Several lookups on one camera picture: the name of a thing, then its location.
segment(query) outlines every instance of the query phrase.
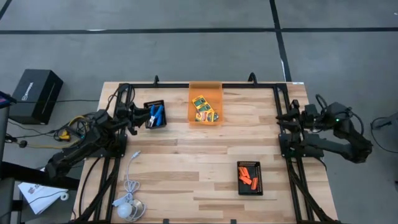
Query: orange object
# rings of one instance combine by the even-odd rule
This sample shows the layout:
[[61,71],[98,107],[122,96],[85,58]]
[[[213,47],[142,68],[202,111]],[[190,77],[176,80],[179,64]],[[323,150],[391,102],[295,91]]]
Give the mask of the orange object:
[[257,189],[257,182],[259,179],[257,177],[253,178],[253,182],[251,183],[251,189],[256,190]]
[[[215,122],[196,122],[197,108],[192,100],[202,95],[217,113]],[[220,125],[223,122],[223,84],[221,82],[190,82],[188,94],[188,121],[191,125]]]
[[251,184],[251,180],[247,177],[240,176],[239,179],[241,179],[246,184]]
[[245,176],[244,171],[242,170],[243,167],[238,167],[239,170],[239,176]]
[[239,169],[239,173],[240,173],[241,176],[244,176],[244,177],[247,177],[247,178],[250,179],[248,168],[246,168],[246,167],[238,167],[238,169]]
[[243,167],[243,171],[244,171],[244,173],[245,173],[245,176],[246,176],[247,178],[249,178],[249,179],[250,179],[250,175],[249,175],[248,168],[246,168],[246,167]]

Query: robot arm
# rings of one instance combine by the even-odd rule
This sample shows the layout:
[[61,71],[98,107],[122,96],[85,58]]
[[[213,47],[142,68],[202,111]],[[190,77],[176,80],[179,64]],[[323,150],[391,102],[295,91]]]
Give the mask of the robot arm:
[[121,157],[122,144],[117,136],[117,130],[127,128],[132,135],[137,131],[134,127],[140,127],[150,118],[149,109],[140,109],[134,103],[129,108],[116,109],[112,118],[106,110],[98,110],[90,119],[90,127],[84,138],[72,147],[63,148],[56,153],[45,166],[45,171],[51,179],[66,176],[70,169],[86,157]]
[[[340,154],[346,160],[354,163],[365,162],[368,155],[372,152],[372,144],[363,135],[355,130],[351,117],[351,108],[347,108],[340,103],[332,103],[323,107],[321,114],[318,113],[315,105],[306,105],[304,111],[299,113],[299,103],[294,100],[289,106],[287,114],[278,116],[278,122],[282,127],[288,129],[291,134],[302,135],[303,138],[284,138],[284,144],[290,149],[294,149],[292,156],[313,156],[319,157],[319,152],[329,151]],[[304,129],[326,131],[333,130],[333,135],[340,139],[345,139],[349,144],[340,144],[326,139],[319,138],[318,134],[309,134]]]

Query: gray floor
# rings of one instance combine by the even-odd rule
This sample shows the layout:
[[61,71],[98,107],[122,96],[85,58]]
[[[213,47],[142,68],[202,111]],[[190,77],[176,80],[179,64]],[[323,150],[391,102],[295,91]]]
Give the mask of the gray floor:
[[[398,27],[396,0],[276,0],[282,27]],[[12,29],[128,29],[176,27],[272,27],[268,1],[250,0],[13,0],[0,21]],[[320,93],[369,123],[398,109],[398,33],[284,34],[290,72],[305,82],[312,103]],[[52,69],[65,82],[60,99],[98,99],[104,81],[283,81],[275,34],[0,35],[0,90],[12,93],[24,69]],[[48,126],[94,111],[96,103],[59,103]],[[9,126],[12,135],[28,132]],[[396,150],[393,129],[376,137]],[[30,139],[33,143],[52,140]],[[51,149],[7,145],[4,160],[44,165]],[[367,163],[326,154],[339,219],[346,223],[396,223],[398,155],[374,147]],[[74,198],[29,223],[65,222]]]

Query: wooden tabletop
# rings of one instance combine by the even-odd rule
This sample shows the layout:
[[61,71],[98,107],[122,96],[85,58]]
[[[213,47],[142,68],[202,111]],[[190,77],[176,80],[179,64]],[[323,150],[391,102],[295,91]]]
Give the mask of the wooden tabletop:
[[[104,84],[98,108],[105,108],[108,96],[118,85],[119,82]],[[287,86],[291,100],[308,104],[302,83]],[[273,91],[267,88],[223,91],[223,125],[190,126],[188,88],[136,89],[137,106],[164,100],[167,112],[165,128],[149,130],[143,125],[137,129],[138,135],[129,135],[126,155],[121,160],[115,199],[126,194],[123,183],[127,163],[136,151],[141,151],[129,170],[129,178],[141,183],[134,197],[147,205],[138,223],[162,223],[164,218],[171,223],[230,223],[231,219],[238,223],[295,223],[286,163],[277,140],[279,126]],[[94,160],[85,161],[81,180]],[[236,161],[261,162],[263,196],[238,195]],[[337,219],[324,166],[312,158],[304,158],[303,162],[310,193],[327,215]],[[83,210],[98,192],[102,168],[103,159],[88,178]],[[83,181],[77,192],[76,213],[82,185]],[[306,218],[303,198],[299,195]],[[108,193],[103,201],[102,219],[107,201]],[[112,223],[124,222],[114,208]]]

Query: black box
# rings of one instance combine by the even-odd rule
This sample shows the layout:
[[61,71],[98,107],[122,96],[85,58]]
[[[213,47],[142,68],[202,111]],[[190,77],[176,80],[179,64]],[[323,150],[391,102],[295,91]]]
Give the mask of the black box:
[[63,81],[51,70],[26,69],[12,97],[9,118],[21,124],[47,124]]
[[166,107],[164,106],[164,100],[157,100],[157,101],[152,101],[152,102],[146,102],[144,103],[144,108],[151,108],[152,105],[155,105],[155,111],[157,111],[159,109],[159,107],[161,105],[163,105],[163,111],[162,111],[162,117],[163,117],[163,124],[161,124],[160,126],[153,126],[153,127],[149,127],[149,120],[145,122],[145,128],[149,128],[149,129],[156,129],[156,128],[163,128],[166,126],[167,124],[167,120],[166,120]]
[[[252,196],[263,195],[260,162],[238,161],[237,164],[238,164],[238,166],[236,169],[238,170],[238,194],[239,195],[252,195]],[[242,182],[242,180],[239,179],[239,167],[246,167],[251,179],[253,179],[253,177],[258,178],[256,190],[252,190],[251,185],[244,184]]]

